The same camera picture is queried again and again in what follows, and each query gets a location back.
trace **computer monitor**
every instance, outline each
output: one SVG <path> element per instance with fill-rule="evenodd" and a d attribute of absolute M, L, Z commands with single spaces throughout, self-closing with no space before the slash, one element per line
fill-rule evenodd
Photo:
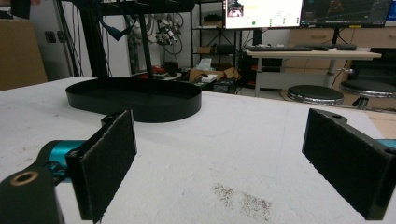
<path fill-rule="evenodd" d="M 300 26 L 303 0 L 223 0 L 224 28 Z"/>
<path fill-rule="evenodd" d="M 392 1 L 385 26 L 396 26 L 396 0 Z"/>
<path fill-rule="evenodd" d="M 384 27 L 392 0 L 305 0 L 303 27 Z"/>

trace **desk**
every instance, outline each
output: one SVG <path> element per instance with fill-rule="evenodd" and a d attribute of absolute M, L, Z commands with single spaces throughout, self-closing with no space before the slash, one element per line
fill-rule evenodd
<path fill-rule="evenodd" d="M 262 76 L 265 75 L 262 72 L 262 59 L 263 58 L 274 58 L 274 59 L 330 59 L 329 70 L 324 79 L 323 86 L 331 87 L 334 81 L 335 63 L 337 60 L 372 60 L 373 58 L 380 58 L 381 54 L 366 52 L 366 51 L 350 51 L 350 50 L 328 50 L 328 51 L 247 51 L 247 55 L 258 58 L 257 75 L 256 75 L 256 86 L 255 96 L 260 93 L 260 86 L 262 84 Z"/>
<path fill-rule="evenodd" d="M 88 139 L 103 115 L 68 105 L 73 77 L 0 92 L 0 179 L 30 165 L 51 140 Z M 309 107 L 203 92 L 202 109 L 167 123 L 134 123 L 137 155 L 102 223 L 394 223 L 365 222 L 302 153 Z M 373 138 L 360 111 L 343 115 Z M 71 184 L 56 187 L 66 223 L 81 221 Z"/>

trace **chair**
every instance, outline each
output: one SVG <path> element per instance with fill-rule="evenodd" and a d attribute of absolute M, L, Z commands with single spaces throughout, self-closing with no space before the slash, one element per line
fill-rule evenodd
<path fill-rule="evenodd" d="M 344 94 L 340 91 L 314 85 L 290 87 L 288 97 L 296 102 L 315 105 L 340 105 L 344 101 Z"/>
<path fill-rule="evenodd" d="M 352 103 L 360 110 L 365 110 L 369 97 L 373 98 L 396 98 L 396 87 L 387 83 L 369 80 L 348 80 L 340 84 L 340 89 L 359 98 Z"/>

